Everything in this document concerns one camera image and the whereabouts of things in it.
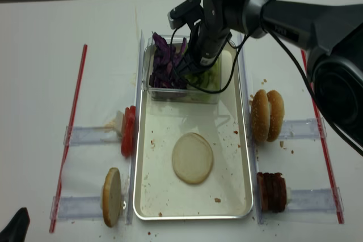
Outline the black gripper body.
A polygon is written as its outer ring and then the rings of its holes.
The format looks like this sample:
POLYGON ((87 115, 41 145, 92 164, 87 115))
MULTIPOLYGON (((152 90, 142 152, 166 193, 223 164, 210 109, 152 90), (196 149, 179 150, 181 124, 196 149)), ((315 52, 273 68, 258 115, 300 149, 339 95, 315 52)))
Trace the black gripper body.
POLYGON ((209 70, 229 38, 230 28, 214 32, 205 20, 201 20, 191 31, 186 52, 180 61, 175 62, 176 74, 183 77, 209 70))

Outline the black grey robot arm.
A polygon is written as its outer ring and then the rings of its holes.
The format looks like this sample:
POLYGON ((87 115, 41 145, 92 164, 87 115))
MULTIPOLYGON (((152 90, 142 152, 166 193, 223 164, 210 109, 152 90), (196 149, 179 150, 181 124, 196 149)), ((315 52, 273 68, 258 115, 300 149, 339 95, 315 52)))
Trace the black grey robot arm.
POLYGON ((270 34, 307 53, 306 79, 332 127, 362 143, 362 5, 324 6, 279 0, 186 0, 168 13, 172 29, 188 25, 179 76, 209 69, 237 31, 270 34))

